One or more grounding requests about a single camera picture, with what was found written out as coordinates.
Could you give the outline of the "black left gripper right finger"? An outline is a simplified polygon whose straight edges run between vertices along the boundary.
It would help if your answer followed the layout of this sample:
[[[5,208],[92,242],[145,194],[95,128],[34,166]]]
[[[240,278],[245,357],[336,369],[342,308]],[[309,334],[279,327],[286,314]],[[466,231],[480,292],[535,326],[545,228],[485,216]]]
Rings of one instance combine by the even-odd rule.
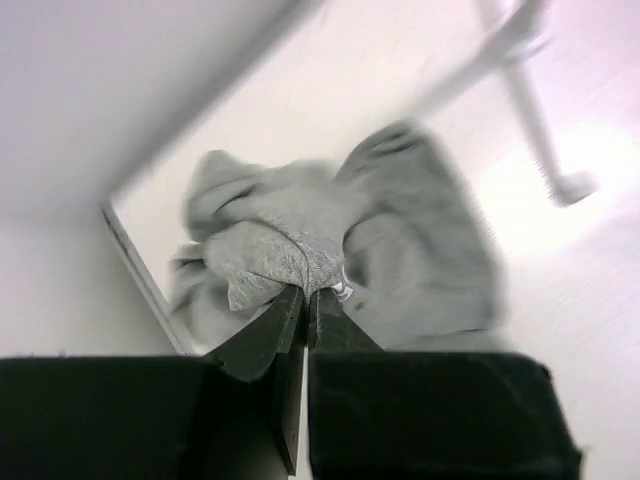
[[[373,352],[382,348],[343,310],[335,292],[323,289],[311,296],[308,307],[310,350]]]

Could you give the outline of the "grey adidas t shirt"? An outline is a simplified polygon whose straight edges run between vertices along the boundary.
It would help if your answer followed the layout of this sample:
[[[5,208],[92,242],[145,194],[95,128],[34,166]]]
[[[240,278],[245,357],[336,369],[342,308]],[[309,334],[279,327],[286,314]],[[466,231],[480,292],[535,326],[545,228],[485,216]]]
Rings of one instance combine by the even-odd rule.
[[[365,138],[338,170],[268,168],[212,151],[185,201],[172,317],[215,347],[287,286],[334,294],[390,350],[492,351],[498,270],[478,209],[435,138],[407,122]]]

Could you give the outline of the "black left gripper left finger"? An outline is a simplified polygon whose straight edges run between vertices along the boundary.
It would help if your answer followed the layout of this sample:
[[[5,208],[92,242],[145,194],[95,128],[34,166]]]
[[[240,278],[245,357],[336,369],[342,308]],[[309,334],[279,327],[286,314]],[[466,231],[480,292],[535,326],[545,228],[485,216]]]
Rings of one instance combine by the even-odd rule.
[[[207,356],[204,475],[296,473],[304,339],[304,296],[288,286]]]

